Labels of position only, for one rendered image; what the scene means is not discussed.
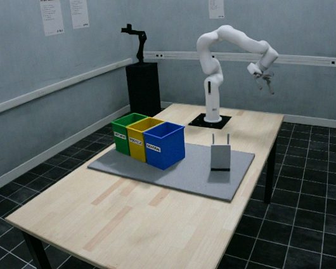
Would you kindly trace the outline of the yellow open bin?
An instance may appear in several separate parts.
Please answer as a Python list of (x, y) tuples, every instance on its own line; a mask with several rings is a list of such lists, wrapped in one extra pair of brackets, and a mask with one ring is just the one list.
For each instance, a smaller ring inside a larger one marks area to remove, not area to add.
[(145, 137), (143, 132), (154, 128), (155, 126), (158, 126), (164, 122), (166, 121), (148, 117), (126, 127), (131, 157), (145, 163), (147, 162)]

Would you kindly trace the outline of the blue bin with label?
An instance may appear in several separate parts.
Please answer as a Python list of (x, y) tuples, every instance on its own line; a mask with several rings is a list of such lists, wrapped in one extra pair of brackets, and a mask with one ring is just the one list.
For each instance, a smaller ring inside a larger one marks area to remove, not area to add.
[(147, 164), (165, 170), (185, 158), (184, 128), (164, 122), (143, 132)]

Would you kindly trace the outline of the green bin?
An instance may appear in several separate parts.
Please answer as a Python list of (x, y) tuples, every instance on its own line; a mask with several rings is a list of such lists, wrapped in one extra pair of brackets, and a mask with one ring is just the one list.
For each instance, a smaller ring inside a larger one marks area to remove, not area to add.
[(113, 127), (116, 151), (126, 154), (128, 156), (131, 155), (126, 127), (146, 118), (148, 118), (148, 116), (133, 113), (111, 122)]

